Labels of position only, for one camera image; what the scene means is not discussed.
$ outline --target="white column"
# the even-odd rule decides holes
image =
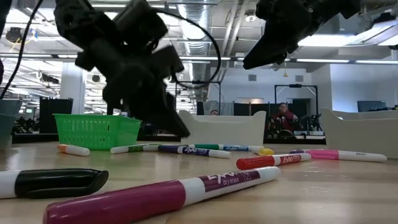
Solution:
[[[86,72],[74,63],[63,63],[60,98],[73,99],[72,114],[85,112],[86,78]]]
[[[398,50],[391,50],[392,60],[398,60]],[[395,107],[398,106],[398,66],[392,66],[392,76],[394,81]]]

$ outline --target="purple marker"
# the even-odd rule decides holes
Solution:
[[[229,159],[231,157],[230,152],[211,150],[211,149],[199,149],[194,147],[186,146],[158,146],[159,152],[170,152],[176,154],[190,154],[197,156],[208,156],[215,158]]]
[[[272,181],[278,167],[170,180],[49,205],[43,224],[131,223]]]

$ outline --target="red shirt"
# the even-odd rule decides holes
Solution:
[[[290,120],[290,121],[293,121],[294,120],[294,114],[292,112],[290,112],[290,111],[286,111],[285,113],[279,112],[278,114],[273,115],[272,118],[277,122],[277,118],[280,115],[284,116],[284,118],[282,118],[281,121],[280,121],[282,123],[282,130],[286,129],[286,130],[289,130],[289,131],[294,131],[293,127],[287,121],[287,119]]]

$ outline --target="table surface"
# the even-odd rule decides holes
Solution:
[[[0,152],[1,170],[92,168],[108,170],[105,192],[170,179],[237,170],[232,159],[137,152],[89,157],[59,154],[57,143],[19,144]],[[266,145],[277,154],[322,146]],[[398,161],[387,163],[312,160],[280,166],[282,177],[269,183],[197,203],[139,223],[398,223]],[[45,207],[65,200],[0,200],[0,223],[42,223]]]

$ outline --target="green basket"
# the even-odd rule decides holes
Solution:
[[[61,144],[110,150],[137,142],[141,121],[112,115],[54,114]]]

